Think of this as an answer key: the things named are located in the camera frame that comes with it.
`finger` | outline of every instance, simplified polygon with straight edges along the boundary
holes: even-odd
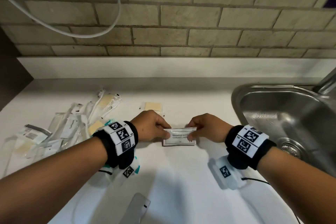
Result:
[[[204,114],[195,116],[191,119],[191,121],[187,124],[186,128],[197,127],[197,125],[203,125],[203,117]]]
[[[189,135],[188,135],[188,140],[189,141],[192,141],[192,140],[195,140],[199,137],[205,137],[206,135],[206,131],[204,128],[201,128],[199,130],[196,130],[194,132],[191,132]]]
[[[171,128],[171,126],[160,115],[156,114],[156,125],[160,125],[163,128]]]
[[[155,129],[155,137],[161,137],[163,139],[169,139],[170,133],[164,131],[163,129],[156,128]]]

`white cord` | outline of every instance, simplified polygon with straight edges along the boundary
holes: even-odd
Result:
[[[53,30],[53,31],[55,31],[57,33],[62,34],[62,35],[67,35],[67,36],[76,37],[76,38],[94,38],[94,37],[98,37],[98,36],[101,36],[101,35],[105,35],[106,33],[110,32],[111,29],[114,28],[114,26],[117,24],[117,21],[119,20],[120,13],[121,13],[121,2],[120,2],[120,0],[118,0],[118,15],[117,15],[115,21],[113,22],[113,24],[111,26],[109,26],[106,30],[101,31],[101,32],[96,33],[96,34],[92,34],[92,35],[77,35],[77,34],[61,31],[61,30],[59,30],[57,28],[54,28],[53,26],[50,26],[49,24],[47,24],[47,23],[39,20],[34,15],[30,14],[27,10],[25,10],[22,6],[20,6],[15,0],[8,0],[8,1],[11,2],[14,6],[16,6],[16,8],[18,8],[21,12],[23,12],[29,18],[31,18],[34,21],[36,21],[37,23],[45,26],[46,28],[49,28],[49,29],[51,29],[51,30]]]

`brick wall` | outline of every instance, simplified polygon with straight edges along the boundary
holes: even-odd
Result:
[[[116,0],[18,0],[62,30],[91,34],[113,22]],[[98,38],[60,35],[6,0],[0,23],[27,56],[336,58],[336,9],[326,0],[122,0],[118,25]]]

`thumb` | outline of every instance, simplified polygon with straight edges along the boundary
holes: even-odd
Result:
[[[199,138],[199,137],[205,137],[205,134],[206,134],[206,131],[205,131],[204,128],[198,129],[194,132],[191,132],[188,135],[188,140],[192,141],[192,140],[195,140],[196,138]]]
[[[155,134],[157,137],[161,137],[163,139],[169,139],[170,137],[170,133],[160,128],[156,128]]]

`white countertop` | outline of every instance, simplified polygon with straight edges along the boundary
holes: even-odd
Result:
[[[193,116],[206,112],[232,125],[239,124],[231,105],[232,91],[239,85],[317,81],[318,78],[34,80],[0,112],[0,144],[27,123],[48,128],[55,112],[65,112],[72,102],[85,104],[99,86],[123,98],[110,118],[131,120],[143,102],[160,102],[166,121],[172,127],[181,127]],[[95,174],[50,223],[118,224],[136,192],[151,201],[142,224],[297,223],[292,211],[267,184],[251,181],[240,190],[220,189],[208,161],[227,154],[223,144],[205,139],[198,146],[139,143],[135,154],[141,165],[139,175],[114,188],[109,186],[105,174]],[[244,174],[261,177],[252,169]]]

